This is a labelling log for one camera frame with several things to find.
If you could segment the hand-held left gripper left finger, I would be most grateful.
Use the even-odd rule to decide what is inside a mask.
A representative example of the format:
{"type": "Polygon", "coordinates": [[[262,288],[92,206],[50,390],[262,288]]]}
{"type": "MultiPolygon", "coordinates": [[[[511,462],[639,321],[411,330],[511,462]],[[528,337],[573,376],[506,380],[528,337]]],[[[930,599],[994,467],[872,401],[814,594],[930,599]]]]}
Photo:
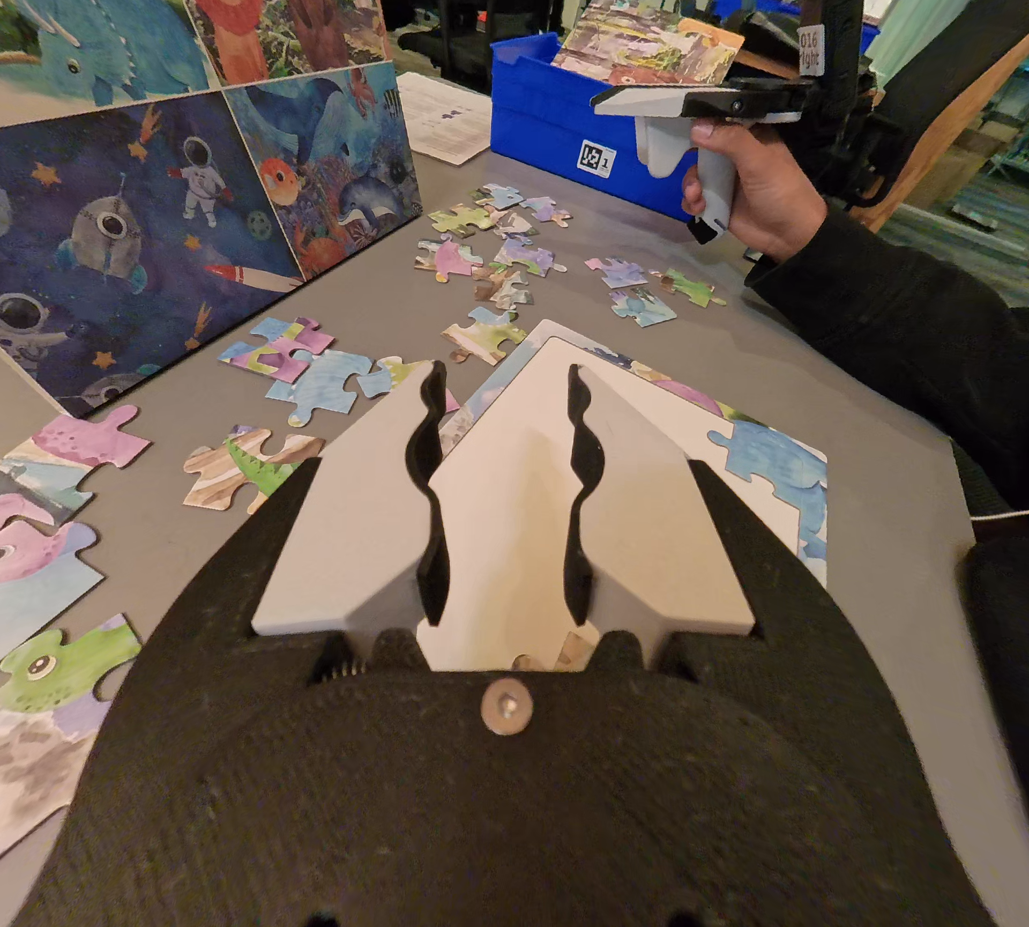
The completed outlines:
{"type": "Polygon", "coordinates": [[[360,657],[385,629],[437,626],[448,547],[441,361],[419,365],[324,449],[252,617],[259,636],[339,631],[360,657]]]}

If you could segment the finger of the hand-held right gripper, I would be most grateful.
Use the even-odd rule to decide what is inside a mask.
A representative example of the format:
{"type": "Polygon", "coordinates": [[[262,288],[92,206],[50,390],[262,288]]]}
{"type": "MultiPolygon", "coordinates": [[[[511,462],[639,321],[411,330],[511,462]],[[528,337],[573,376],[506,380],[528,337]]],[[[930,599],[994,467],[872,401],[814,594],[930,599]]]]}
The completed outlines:
{"type": "Polygon", "coordinates": [[[618,85],[593,97],[593,111],[601,116],[644,119],[684,118],[688,99],[704,92],[703,86],[618,85]]]}

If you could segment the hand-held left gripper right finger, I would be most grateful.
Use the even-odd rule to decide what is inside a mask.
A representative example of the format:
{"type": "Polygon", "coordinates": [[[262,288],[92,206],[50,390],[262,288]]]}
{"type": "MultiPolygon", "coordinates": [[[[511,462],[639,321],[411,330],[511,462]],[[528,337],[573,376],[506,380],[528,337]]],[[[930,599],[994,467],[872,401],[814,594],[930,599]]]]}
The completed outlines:
{"type": "Polygon", "coordinates": [[[569,367],[567,414],[573,622],[632,634],[647,663],[672,634],[748,635],[753,611],[687,454],[586,365],[569,367]]]}

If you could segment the blue triceratops body puzzle piece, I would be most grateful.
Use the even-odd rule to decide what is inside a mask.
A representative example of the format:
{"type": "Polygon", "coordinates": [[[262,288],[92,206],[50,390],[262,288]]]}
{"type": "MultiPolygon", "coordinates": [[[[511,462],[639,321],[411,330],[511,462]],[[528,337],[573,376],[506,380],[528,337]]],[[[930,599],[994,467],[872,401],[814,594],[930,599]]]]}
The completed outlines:
{"type": "Polygon", "coordinates": [[[827,463],[814,451],[781,432],[754,422],[736,420],[730,435],[707,433],[728,452],[726,470],[746,483],[771,483],[773,495],[799,514],[795,552],[813,571],[827,559],[827,463]]]}

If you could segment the white puzzle tray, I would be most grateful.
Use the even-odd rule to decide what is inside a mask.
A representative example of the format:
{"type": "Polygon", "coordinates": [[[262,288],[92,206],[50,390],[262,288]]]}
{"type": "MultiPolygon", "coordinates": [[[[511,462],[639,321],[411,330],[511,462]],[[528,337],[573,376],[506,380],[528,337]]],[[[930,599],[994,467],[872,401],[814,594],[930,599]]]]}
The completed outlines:
{"type": "MultiPolygon", "coordinates": [[[[505,671],[520,657],[531,668],[568,668],[573,656],[560,652],[569,634],[586,647],[598,640],[592,625],[574,625],[563,589],[570,507],[579,491],[567,414],[573,364],[592,369],[688,458],[706,463],[799,558],[799,512],[775,498],[771,483],[728,473],[726,450],[707,437],[710,430],[730,435],[736,420],[761,422],[545,320],[441,429],[443,464],[432,486],[442,505],[451,579],[441,622],[417,627],[435,671],[505,671]]],[[[826,562],[811,571],[799,560],[826,584],[826,562]]]]}

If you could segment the jigsaw puzzle pieces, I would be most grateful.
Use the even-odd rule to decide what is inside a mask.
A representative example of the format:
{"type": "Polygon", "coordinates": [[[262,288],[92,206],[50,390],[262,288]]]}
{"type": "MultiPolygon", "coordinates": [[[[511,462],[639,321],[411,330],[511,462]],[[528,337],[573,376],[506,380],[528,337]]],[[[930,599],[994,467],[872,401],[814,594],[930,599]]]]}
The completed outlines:
{"type": "MultiPolygon", "coordinates": [[[[399,357],[377,363],[363,354],[328,347],[321,354],[297,352],[301,375],[272,380],[269,397],[294,406],[286,434],[274,454],[264,451],[272,431],[236,425],[219,445],[200,445],[183,464],[196,477],[183,505],[210,511],[230,508],[244,486],[256,494],[252,515],[307,459],[322,456],[327,441],[303,430],[315,411],[348,414],[357,393],[366,401],[395,391],[424,360],[399,357]]],[[[69,479],[71,498],[83,498],[77,484],[93,467],[86,456],[105,456],[105,436],[122,439],[134,456],[148,442],[122,434],[122,420],[107,422],[58,417],[13,449],[2,467],[2,855],[58,810],[70,805],[101,723],[111,706],[98,696],[100,681],[138,655],[142,643],[128,615],[119,612],[71,640],[55,625],[59,615],[95,589],[103,575],[81,558],[95,556],[96,532],[45,495],[36,471],[54,471],[58,490],[69,479]]]]}

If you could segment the person's right forearm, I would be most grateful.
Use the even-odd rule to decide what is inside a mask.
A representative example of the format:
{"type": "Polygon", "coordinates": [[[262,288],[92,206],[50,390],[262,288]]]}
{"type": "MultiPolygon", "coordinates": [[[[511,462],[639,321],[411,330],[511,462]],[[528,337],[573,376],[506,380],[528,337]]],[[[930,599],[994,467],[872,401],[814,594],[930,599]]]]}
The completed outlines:
{"type": "Polygon", "coordinates": [[[833,364],[960,445],[1012,509],[1028,502],[1027,308],[830,209],[745,285],[833,364]]]}

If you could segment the person's right hand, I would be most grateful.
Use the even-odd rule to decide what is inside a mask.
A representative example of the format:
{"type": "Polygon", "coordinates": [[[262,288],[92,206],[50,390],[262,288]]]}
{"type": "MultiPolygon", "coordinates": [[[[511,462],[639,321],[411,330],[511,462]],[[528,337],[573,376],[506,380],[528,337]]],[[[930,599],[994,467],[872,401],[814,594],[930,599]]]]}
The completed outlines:
{"type": "Polygon", "coordinates": [[[700,153],[728,157],[737,184],[728,231],[774,264],[796,255],[827,216],[827,205],[772,124],[699,119],[691,143],[700,153]]]}

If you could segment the forest picture puzzle board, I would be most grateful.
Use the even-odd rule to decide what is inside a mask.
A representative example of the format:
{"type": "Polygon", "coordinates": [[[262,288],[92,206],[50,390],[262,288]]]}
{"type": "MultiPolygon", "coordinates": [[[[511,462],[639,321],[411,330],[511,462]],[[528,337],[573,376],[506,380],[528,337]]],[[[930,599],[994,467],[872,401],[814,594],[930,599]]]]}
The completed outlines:
{"type": "Polygon", "coordinates": [[[743,44],[738,33],[634,0],[591,0],[551,64],[611,85],[716,86],[743,44]]]}

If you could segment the blue plastic bin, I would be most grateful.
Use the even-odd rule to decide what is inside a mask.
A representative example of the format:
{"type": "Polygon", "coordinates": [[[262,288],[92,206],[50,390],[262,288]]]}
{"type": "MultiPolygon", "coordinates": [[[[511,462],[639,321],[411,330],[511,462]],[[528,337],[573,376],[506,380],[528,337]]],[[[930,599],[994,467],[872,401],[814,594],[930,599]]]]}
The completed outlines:
{"type": "Polygon", "coordinates": [[[674,174],[651,176],[637,157],[633,119],[596,115],[591,100],[607,84],[554,65],[559,47],[555,33],[491,46],[492,150],[688,222],[681,189],[696,152],[674,174]]]}

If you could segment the laminated instruction sheet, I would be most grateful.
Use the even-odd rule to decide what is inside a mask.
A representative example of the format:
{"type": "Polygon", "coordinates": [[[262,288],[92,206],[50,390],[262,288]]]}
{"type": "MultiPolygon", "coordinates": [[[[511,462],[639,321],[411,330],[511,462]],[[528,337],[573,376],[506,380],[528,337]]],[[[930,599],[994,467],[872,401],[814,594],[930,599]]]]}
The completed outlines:
{"type": "Polygon", "coordinates": [[[490,97],[414,71],[396,82],[415,153],[460,166],[490,148],[490,97]]]}

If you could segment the animal picture board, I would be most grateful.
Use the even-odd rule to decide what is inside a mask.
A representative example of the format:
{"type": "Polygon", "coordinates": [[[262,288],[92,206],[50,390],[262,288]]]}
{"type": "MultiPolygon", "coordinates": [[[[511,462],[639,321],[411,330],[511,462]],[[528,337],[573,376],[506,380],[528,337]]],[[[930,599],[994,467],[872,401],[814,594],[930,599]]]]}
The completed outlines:
{"type": "Polygon", "coordinates": [[[379,0],[1,0],[2,351],[88,414],[422,213],[379,0]]]}

